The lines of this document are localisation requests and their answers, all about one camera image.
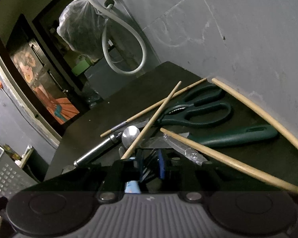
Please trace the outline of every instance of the green scissors handle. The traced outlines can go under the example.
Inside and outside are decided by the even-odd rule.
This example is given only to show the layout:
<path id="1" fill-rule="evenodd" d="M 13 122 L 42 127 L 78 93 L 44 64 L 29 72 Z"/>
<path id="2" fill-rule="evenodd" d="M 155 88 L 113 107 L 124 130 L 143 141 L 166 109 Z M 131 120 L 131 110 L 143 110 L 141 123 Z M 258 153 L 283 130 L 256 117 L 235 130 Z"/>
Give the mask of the green scissors handle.
<path id="1" fill-rule="evenodd" d="M 206 105 L 201 106 L 189 106 L 186 108 L 183 108 L 180 112 L 181 107 L 179 107 L 179 112 L 176 114 L 163 114 L 158 120 L 157 123 L 159 125 L 181 125 L 181 126 L 187 126 L 192 128 L 207 128 L 212 127 L 216 125 L 220 125 L 223 122 L 227 121 L 231 115 L 232 115 L 232 107 L 227 102 L 221 102 L 221 101 L 215 101 L 212 103 L 208 103 Z M 198 115 L 204 115 L 211 112 L 216 112 L 219 110 L 225 110 L 225 114 L 221 115 L 215 119 L 209 120 L 209 121 L 202 121 L 202 122 L 192 122 L 190 121 L 190 118 L 193 116 Z"/>
<path id="2" fill-rule="evenodd" d="M 215 84 L 209 84 L 201 87 L 198 86 L 190 91 L 184 99 L 176 105 L 186 104 L 187 106 L 201 106 L 219 100 L 224 96 L 224 94 L 225 91 Z"/>

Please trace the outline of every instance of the table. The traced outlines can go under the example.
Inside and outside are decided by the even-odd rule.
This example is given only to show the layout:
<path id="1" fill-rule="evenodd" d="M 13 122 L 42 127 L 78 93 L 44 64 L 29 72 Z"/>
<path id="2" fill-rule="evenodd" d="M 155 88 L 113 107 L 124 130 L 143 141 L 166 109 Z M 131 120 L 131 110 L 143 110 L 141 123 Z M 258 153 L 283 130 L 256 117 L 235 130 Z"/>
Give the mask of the table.
<path id="1" fill-rule="evenodd" d="M 64 166 L 71 165 L 74 160 L 92 149 L 102 140 L 100 138 L 101 133 L 167 97 L 178 81 L 182 81 L 180 88 L 183 88 L 199 79 L 200 77 L 193 73 L 173 63 L 166 62 L 134 80 L 69 126 L 56 150 L 45 179 L 61 174 Z M 182 96 L 173 99 L 170 104 L 175 103 Z M 229 121 L 206 129 L 191 129 L 182 126 L 167 126 L 166 128 L 177 133 L 190 131 L 198 136 L 267 124 L 265 120 L 230 94 L 226 94 L 222 100 L 232 105 L 234 113 Z M 195 119 L 198 121 L 203 117 L 213 117 L 217 113 L 197 116 Z M 162 135 L 156 128 L 152 129 L 152 133 L 155 136 Z M 102 165 L 111 165 L 119 159 L 118 148 L 119 145 L 96 162 L 100 162 Z M 217 150 L 259 170 L 298 185 L 298 150 L 281 135 L 273 140 Z"/>
<path id="2" fill-rule="evenodd" d="M 100 135 L 104 131 L 167 97 L 180 80 L 179 89 L 182 89 L 199 79 L 193 73 L 166 62 L 127 84 L 67 128 L 45 179 L 60 175 L 64 166 L 73 164 L 74 160 L 101 142 Z M 102 165 L 110 165 L 118 159 L 117 148 L 100 161 Z"/>

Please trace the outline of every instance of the girl painting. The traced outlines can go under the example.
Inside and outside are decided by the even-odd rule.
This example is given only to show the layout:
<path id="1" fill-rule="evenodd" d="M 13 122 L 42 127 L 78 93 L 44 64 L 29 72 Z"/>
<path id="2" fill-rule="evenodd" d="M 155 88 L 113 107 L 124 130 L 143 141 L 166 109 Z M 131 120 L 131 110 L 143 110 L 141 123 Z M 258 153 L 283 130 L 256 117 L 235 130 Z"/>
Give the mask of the girl painting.
<path id="1" fill-rule="evenodd" d="M 32 53 L 29 46 L 24 46 L 13 55 L 13 62 L 46 109 L 63 124 L 79 111 L 64 97 L 41 63 L 36 62 Z"/>

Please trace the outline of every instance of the white hose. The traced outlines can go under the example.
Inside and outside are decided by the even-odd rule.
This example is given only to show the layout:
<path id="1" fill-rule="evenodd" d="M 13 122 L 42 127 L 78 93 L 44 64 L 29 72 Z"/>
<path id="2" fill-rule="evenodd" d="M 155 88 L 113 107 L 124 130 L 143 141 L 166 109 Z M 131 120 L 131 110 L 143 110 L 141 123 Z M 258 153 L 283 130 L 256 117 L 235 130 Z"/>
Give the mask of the white hose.
<path id="1" fill-rule="evenodd" d="M 132 75 L 132 74 L 135 74 L 138 71 L 140 71 L 143 68 L 143 66 L 145 65 L 146 61 L 147 61 L 147 49 L 146 49 L 145 42 L 142 40 L 141 36 L 129 24 L 124 22 L 121 18 L 117 17 L 115 14 L 108 11 L 106 8 L 102 7 L 96 0 L 88 0 L 88 1 L 91 3 L 91 5 L 93 5 L 97 10 L 99 10 L 105 16 L 107 16 L 108 18 L 111 18 L 112 20 L 116 21 L 121 26 L 126 28 L 131 34 L 133 34 L 135 36 L 135 38 L 138 40 L 138 42 L 141 46 L 141 49 L 142 49 L 142 61 L 141 61 L 140 65 L 138 66 L 137 69 L 135 69 L 133 71 L 130 71 L 130 72 L 125 72 L 125 71 L 117 68 L 116 65 L 113 63 L 113 61 L 110 59 L 110 55 L 108 53 L 108 48 L 107 48 L 107 23 L 106 23 L 103 34 L 102 34 L 102 46 L 103 46 L 103 52 L 104 52 L 104 55 L 105 55 L 105 59 L 106 59 L 107 63 L 109 64 L 109 66 L 115 72 L 117 72 L 118 74 L 124 74 L 124 75 Z"/>

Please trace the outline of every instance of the basket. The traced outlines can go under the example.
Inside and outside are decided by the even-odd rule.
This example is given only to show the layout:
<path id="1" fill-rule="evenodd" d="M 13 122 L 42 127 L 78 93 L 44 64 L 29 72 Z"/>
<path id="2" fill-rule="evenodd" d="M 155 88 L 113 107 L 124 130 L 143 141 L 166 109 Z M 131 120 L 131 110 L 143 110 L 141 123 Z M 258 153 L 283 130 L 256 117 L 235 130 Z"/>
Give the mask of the basket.
<path id="1" fill-rule="evenodd" d="M 7 199 L 15 193 L 37 184 L 0 147 L 0 197 Z"/>

